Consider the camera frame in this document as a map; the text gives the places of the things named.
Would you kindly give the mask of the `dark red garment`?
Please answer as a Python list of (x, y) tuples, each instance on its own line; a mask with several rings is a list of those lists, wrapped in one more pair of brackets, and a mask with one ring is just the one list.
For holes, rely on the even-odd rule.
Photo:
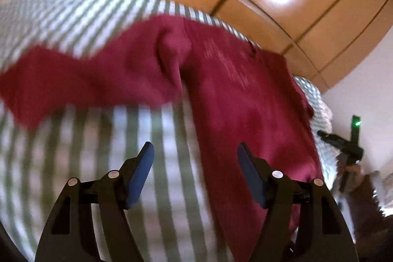
[(247, 261), (266, 214), (251, 198), (238, 145), (295, 180), (323, 175), (313, 109), (282, 55), (223, 28), (162, 14), (131, 25), (90, 58), (37, 45), (1, 73), (1, 98), (27, 128), (67, 105), (158, 108), (184, 90), (211, 208), (235, 260)]

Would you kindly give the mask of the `green white checkered bedsheet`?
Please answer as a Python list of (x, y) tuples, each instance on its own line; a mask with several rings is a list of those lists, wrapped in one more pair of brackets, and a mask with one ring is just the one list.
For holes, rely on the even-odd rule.
[[(42, 42), (75, 56), (95, 53), (131, 23), (179, 14), (221, 21), (168, 0), (9, 0), (1, 2), (1, 66)], [(214, 226), (187, 100), (143, 106), (67, 108), (28, 131), (1, 109), (1, 222), (33, 261), (48, 215), (67, 180), (101, 178), (152, 142), (154, 164), (138, 202), (126, 212), (145, 261), (231, 261)]]

